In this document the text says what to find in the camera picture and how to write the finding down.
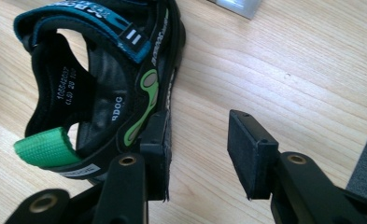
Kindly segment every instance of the wooden table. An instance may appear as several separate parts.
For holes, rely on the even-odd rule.
[[[37,100],[12,21],[51,2],[0,0],[0,223],[42,189],[91,186],[27,165],[12,147]],[[268,201],[246,199],[228,156],[230,109],[344,188],[367,141],[367,0],[264,0],[252,21],[205,0],[178,4],[187,45],[172,97],[171,201],[150,203],[150,223],[273,223]]]

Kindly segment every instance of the velcro strap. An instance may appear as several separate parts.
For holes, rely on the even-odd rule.
[[[39,167],[63,166],[81,161],[63,128],[37,133],[14,144],[18,156]]]
[[[105,36],[136,63],[141,63],[150,50],[148,37],[134,24],[114,11],[88,1],[63,1],[28,11],[15,19],[14,29],[21,42],[30,36],[31,47],[34,47],[46,31],[64,28],[63,21],[73,21]]]

